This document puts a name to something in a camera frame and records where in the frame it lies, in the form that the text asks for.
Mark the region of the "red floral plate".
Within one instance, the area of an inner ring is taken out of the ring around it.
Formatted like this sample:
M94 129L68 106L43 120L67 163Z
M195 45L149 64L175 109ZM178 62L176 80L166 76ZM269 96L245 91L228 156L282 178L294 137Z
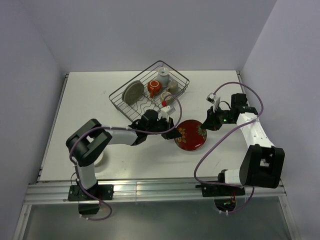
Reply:
M201 148L207 140L207 130L201 128L202 123L188 119L177 126L181 136L174 139L175 144L182 150L195 151Z

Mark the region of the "small brown speckled cup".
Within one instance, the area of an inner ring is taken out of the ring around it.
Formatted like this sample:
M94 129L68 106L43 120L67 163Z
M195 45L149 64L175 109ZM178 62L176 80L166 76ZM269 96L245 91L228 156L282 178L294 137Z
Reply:
M173 97L172 94L169 91L163 91L160 94L160 102L166 102L166 104L170 104L173 101Z

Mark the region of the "small grey espresso cup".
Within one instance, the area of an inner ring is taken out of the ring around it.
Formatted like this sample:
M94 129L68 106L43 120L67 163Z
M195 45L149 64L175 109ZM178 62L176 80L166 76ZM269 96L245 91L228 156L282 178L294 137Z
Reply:
M167 85L167 91L171 94L176 94L179 91L179 85L175 80L172 80Z

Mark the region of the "orange black patterned cup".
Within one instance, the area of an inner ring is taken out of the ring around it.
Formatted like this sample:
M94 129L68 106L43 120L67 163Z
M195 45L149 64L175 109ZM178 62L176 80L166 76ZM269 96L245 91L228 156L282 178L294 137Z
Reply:
M151 80L147 84L147 90L151 98L157 95L162 89L162 84L158 80Z

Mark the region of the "grey stoneware saucer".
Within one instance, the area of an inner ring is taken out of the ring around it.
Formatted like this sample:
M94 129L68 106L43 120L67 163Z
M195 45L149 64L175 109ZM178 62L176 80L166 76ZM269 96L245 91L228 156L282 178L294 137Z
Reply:
M126 89L123 91L121 99L127 105L135 104L140 97L144 94L145 87L139 80L135 80L130 83Z

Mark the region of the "light blue ceramic mug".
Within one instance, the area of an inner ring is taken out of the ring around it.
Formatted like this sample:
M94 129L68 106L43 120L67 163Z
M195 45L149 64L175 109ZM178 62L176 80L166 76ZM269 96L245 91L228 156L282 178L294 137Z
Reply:
M161 83L162 88L166 88L170 82L170 70L167 67L160 67L157 71L156 80Z

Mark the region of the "white ceramic bowl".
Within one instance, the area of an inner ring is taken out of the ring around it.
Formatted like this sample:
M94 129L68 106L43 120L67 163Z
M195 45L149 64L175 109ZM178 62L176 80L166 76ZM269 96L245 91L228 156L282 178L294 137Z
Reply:
M103 163L103 159L104 159L104 152L102 152L98 158L94 161L94 166L98 167Z

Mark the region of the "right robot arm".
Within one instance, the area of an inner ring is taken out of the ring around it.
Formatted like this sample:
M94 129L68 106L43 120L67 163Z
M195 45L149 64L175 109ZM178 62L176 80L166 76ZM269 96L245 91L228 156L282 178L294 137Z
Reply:
M231 96L229 109L220 108L220 98L211 93L207 117L202 129L218 131L223 125L239 126L247 145L247 151L239 169L225 169L218 175L217 191L229 194L234 185L275 189L278 187L283 169L285 152L267 137L255 107L248 105L244 93Z

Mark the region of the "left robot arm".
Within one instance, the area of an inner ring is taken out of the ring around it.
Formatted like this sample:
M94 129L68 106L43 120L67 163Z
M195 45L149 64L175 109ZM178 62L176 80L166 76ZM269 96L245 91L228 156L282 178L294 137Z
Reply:
M159 117L155 110L147 110L127 127L102 126L95 118L86 122L65 143L75 167L79 194L86 200L96 197L98 180L94 163L107 145L137 146L149 135L161 135L165 140L182 136L171 117Z

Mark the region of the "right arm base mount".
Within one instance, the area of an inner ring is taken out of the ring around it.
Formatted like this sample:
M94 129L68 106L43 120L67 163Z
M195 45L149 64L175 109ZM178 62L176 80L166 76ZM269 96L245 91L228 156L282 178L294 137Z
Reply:
M246 194L243 188L233 186L200 183L195 187L201 189L201 194L204 198L224 197L214 200L216 208L222 212L232 212L237 205L236 197Z

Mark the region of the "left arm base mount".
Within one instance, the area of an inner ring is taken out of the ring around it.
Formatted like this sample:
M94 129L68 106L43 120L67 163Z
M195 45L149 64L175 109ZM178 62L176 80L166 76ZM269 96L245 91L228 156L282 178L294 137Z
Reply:
M109 201L113 199L114 186L112 184L96 184L88 189L87 192L100 200ZM85 216L96 215L101 206L100 202L85 203L87 201L95 201L95 199L85 193L78 184L70 186L67 200L69 202L78 202L78 212Z

